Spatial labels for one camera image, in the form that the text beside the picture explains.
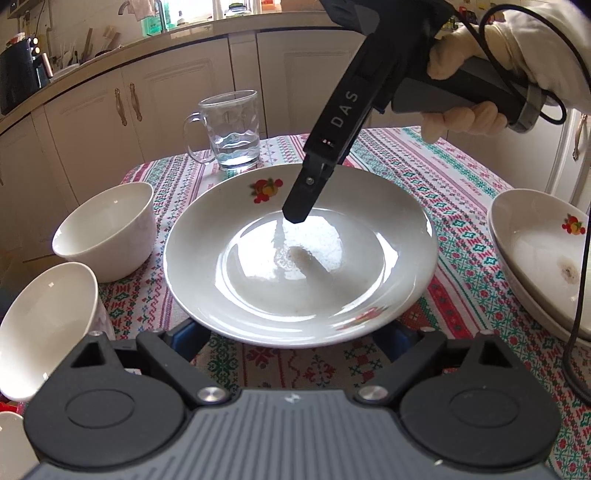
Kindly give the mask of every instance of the dining table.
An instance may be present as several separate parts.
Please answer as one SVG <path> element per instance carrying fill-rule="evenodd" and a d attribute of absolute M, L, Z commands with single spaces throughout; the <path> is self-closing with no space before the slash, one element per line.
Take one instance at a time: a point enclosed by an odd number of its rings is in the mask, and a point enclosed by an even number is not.
<path fill-rule="evenodd" d="M 254 168 L 302 162 L 306 139 L 307 135 L 285 135 L 262 140 Z M 209 152 L 197 155 L 205 160 Z M 561 370 L 564 343 L 522 308 L 505 280 L 489 237 L 491 202 L 511 186 L 446 140 L 424 143 L 418 127 L 362 130 L 344 165 L 370 171 L 402 187 L 418 200 L 436 227 L 439 260 L 435 275 L 419 301 L 398 320 L 412 329 L 433 327 L 448 338 L 470 339 L 481 330 L 499 335 L 560 409 L 562 425 L 547 465 L 565 480 L 589 480 L 591 409 L 565 382 Z M 164 276 L 167 235 L 191 202 L 236 174 L 183 154 L 139 165 L 125 176 L 124 183 L 144 181 L 154 187 L 158 235 L 152 255 L 140 269 L 100 286 L 118 339 L 134 338 L 145 330 L 171 329 L 187 319 Z M 372 192 L 364 194 L 371 198 Z M 376 202 L 373 208 L 396 205 Z M 212 333 L 193 363 L 236 392 L 242 387 L 351 391 L 390 362 L 371 336 L 320 348 L 279 349 L 246 345 Z M 591 383 L 591 352 L 576 348 L 573 363 L 575 371 Z"/>

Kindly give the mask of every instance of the white ceramic bowl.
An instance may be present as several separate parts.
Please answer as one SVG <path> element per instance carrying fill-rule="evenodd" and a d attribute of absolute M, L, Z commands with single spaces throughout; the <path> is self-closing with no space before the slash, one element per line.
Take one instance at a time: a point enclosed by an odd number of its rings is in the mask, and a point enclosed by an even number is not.
<path fill-rule="evenodd" d="M 556 338 L 559 338 L 563 342 L 567 342 L 570 337 L 570 331 L 565 330 L 558 322 L 556 322 L 550 315 L 548 315 L 540 305 L 531 297 L 525 287 L 520 283 L 517 277 L 509 268 L 507 261 L 503 257 L 501 249 L 499 248 L 498 243 L 496 242 L 495 235 L 492 232 L 490 220 L 489 220 L 489 230 L 491 232 L 491 240 L 492 245 L 495 248 L 496 257 L 499 261 L 499 265 L 501 266 L 501 270 L 513 295 L 515 298 L 519 300 L 519 303 L 523 306 L 523 308 L 531 315 L 531 317 L 538 322 L 543 328 L 545 328 L 551 335 L 554 335 Z M 588 350 L 591 350 L 591 342 L 584 340 L 580 336 L 577 337 L 576 345 L 584 347 Z"/>
<path fill-rule="evenodd" d="M 587 215 L 547 193 L 515 189 L 498 195 L 488 216 L 499 250 L 519 283 L 570 331 L 579 295 Z M 579 336 L 591 340 L 591 282 L 585 288 Z"/>
<path fill-rule="evenodd" d="M 92 270 L 70 262 L 43 272 L 0 324 L 0 391 L 30 400 L 89 330 L 115 337 Z"/>
<path fill-rule="evenodd" d="M 88 265 L 98 282 L 120 280 L 144 263 L 156 242 L 154 189 L 132 182 L 99 193 L 57 229 L 53 251 Z"/>
<path fill-rule="evenodd" d="M 27 439 L 22 417 L 0 412 L 0 478 L 20 480 L 39 461 Z"/>

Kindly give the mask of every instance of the water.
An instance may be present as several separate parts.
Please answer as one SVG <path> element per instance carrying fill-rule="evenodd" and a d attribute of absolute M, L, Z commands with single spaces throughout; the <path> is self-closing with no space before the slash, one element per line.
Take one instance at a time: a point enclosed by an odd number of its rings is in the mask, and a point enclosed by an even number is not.
<path fill-rule="evenodd" d="M 258 160 L 260 151 L 259 135 L 250 130 L 243 134 L 231 133 L 227 137 L 216 137 L 213 146 L 217 162 L 225 170 L 253 164 Z"/>

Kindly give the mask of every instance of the mug handle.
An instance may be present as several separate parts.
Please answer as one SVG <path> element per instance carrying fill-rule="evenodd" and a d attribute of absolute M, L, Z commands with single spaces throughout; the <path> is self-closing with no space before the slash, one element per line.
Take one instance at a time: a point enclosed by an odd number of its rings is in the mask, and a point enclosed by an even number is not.
<path fill-rule="evenodd" d="M 209 158 L 207 158 L 206 160 L 202 160 L 197 155 L 195 155 L 195 152 L 193 150 L 191 150 L 191 147 L 189 146 L 189 141 L 187 140 L 187 137 L 188 137 L 187 127 L 190 124 L 192 124 L 193 122 L 199 122 L 200 120 L 201 120 L 201 114 L 199 112 L 193 113 L 192 115 L 189 115 L 185 119 L 184 124 L 183 124 L 183 138 L 185 140 L 185 149 L 187 150 L 187 154 L 189 155 L 189 157 L 191 157 L 197 163 L 205 165 L 205 164 L 211 163 L 212 161 L 214 161 L 216 159 L 213 152 L 211 152 L 211 150 L 210 150 Z"/>

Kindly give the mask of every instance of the towel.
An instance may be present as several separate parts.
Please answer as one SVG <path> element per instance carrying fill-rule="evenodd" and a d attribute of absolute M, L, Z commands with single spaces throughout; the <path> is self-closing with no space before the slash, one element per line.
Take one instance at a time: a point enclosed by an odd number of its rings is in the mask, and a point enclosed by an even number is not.
<path fill-rule="evenodd" d="M 154 0 L 129 0 L 129 8 L 127 11 L 130 14 L 133 13 L 138 22 L 144 18 L 156 15 Z"/>

